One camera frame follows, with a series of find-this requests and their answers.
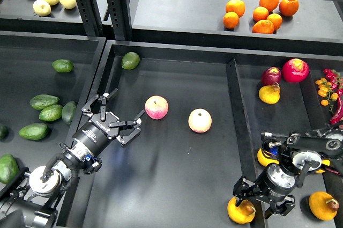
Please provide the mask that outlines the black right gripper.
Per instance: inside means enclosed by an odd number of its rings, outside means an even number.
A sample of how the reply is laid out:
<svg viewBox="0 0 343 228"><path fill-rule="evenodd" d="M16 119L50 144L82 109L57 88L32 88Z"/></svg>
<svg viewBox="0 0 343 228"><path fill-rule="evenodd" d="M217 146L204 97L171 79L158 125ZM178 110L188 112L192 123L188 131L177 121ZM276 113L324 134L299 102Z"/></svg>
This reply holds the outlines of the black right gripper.
<svg viewBox="0 0 343 228"><path fill-rule="evenodd" d="M278 164L271 163L255 182L245 176L238 179L233 187L235 206L239 207L244 200L256 199L260 189L270 205L264 212L264 218L269 219L272 215L286 216L295 208L295 197L289 195L294 188L295 178L286 174Z"/></svg>

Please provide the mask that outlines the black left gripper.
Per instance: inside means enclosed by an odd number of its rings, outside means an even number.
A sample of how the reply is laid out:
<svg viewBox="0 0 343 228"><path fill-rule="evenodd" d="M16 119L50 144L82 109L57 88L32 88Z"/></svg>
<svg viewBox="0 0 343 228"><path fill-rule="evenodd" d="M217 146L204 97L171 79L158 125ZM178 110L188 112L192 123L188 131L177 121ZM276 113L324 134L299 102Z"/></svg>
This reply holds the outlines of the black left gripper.
<svg viewBox="0 0 343 228"><path fill-rule="evenodd" d="M107 102L115 97L118 89L103 95L95 94L81 108L82 114L90 119L72 136L76 143L82 143L93 156L98 156L113 140L121 147L129 145L141 133L142 110L133 120L120 121L112 112L106 112ZM94 114L92 107L99 103L99 113Z"/></svg>

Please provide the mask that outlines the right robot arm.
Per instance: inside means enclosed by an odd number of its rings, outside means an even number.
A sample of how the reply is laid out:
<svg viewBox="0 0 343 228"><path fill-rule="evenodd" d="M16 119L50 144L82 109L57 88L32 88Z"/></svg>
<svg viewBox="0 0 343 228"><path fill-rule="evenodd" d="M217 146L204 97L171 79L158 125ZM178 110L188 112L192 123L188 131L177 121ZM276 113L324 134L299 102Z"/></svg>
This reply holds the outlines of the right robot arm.
<svg viewBox="0 0 343 228"><path fill-rule="evenodd" d="M242 176L235 184L235 207L245 200L269 204L265 218L287 215L294 207L294 188L319 169L342 174L342 129L337 124L305 134L262 133L261 149L277 149L277 162L268 164L255 181Z"/></svg>

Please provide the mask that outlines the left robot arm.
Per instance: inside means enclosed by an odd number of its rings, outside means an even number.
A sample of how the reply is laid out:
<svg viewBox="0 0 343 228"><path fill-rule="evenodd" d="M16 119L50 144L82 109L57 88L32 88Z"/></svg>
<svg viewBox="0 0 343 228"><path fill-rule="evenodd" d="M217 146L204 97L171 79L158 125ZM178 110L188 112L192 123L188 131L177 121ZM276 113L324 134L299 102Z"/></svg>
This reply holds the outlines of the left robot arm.
<svg viewBox="0 0 343 228"><path fill-rule="evenodd" d="M112 142L127 146L141 132L141 111L133 120L122 121L106 109L118 93L94 95L82 108L88 121L72 135L72 145L64 143L44 166L27 167L1 190L1 227L53 227L57 206L65 192L81 175L97 172L102 166L101 152Z"/></svg>

